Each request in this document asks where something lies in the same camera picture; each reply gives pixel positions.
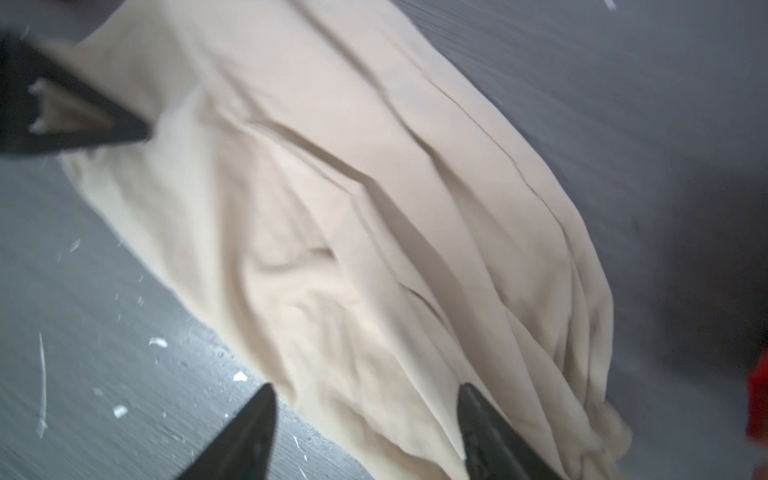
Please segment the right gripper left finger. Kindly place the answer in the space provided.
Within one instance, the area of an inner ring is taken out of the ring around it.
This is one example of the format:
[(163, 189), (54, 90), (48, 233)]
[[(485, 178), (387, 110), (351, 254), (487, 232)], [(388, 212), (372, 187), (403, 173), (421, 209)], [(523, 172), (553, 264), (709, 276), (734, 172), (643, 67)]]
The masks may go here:
[(264, 480), (278, 423), (278, 401), (265, 383), (177, 480)]

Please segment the beige shorts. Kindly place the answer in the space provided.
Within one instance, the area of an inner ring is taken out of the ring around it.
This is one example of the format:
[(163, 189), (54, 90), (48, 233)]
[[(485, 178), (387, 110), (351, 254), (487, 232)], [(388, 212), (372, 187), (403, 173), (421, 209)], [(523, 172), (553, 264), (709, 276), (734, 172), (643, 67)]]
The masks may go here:
[(128, 1), (44, 51), (152, 120), (61, 166), (122, 243), (377, 479), (463, 479), (473, 384), (617, 479), (613, 301), (542, 157), (388, 1)]

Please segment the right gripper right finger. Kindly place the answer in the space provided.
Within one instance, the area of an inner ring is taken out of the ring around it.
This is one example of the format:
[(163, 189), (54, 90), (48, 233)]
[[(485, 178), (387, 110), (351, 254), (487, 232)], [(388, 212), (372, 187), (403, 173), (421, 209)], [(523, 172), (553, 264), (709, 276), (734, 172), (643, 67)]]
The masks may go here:
[(471, 480), (560, 480), (472, 384), (458, 391), (457, 420)]

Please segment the red shorts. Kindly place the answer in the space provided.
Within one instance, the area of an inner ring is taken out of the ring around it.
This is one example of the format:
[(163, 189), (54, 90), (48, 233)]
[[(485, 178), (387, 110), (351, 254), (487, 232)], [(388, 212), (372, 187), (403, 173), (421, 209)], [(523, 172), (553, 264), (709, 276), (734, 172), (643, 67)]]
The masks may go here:
[(767, 448), (767, 352), (764, 351), (747, 380), (748, 415), (746, 435)]

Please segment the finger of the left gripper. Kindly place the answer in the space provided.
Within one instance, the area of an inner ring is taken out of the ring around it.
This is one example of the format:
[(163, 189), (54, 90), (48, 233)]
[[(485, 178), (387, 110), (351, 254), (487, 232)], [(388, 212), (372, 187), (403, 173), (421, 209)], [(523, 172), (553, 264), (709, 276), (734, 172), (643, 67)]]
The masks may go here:
[(150, 126), (16, 35), (1, 37), (1, 156), (145, 141)]

